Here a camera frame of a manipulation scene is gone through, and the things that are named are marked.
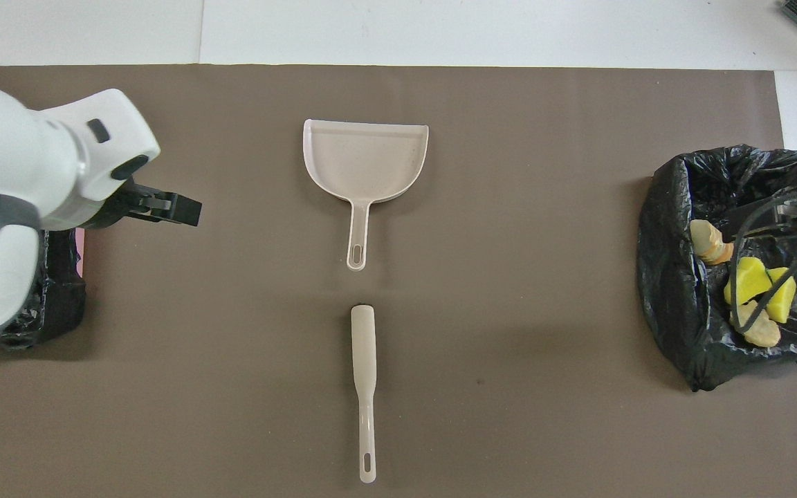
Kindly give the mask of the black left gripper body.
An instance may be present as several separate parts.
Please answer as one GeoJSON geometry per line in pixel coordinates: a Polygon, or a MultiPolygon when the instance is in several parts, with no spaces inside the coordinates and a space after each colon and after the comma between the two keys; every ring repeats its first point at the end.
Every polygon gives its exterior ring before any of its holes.
{"type": "Polygon", "coordinates": [[[105,229],[125,217],[158,223],[158,218],[149,214],[153,207],[148,202],[163,201],[160,195],[161,190],[139,184],[129,177],[113,195],[105,199],[97,214],[85,221],[84,229],[105,229]]]}

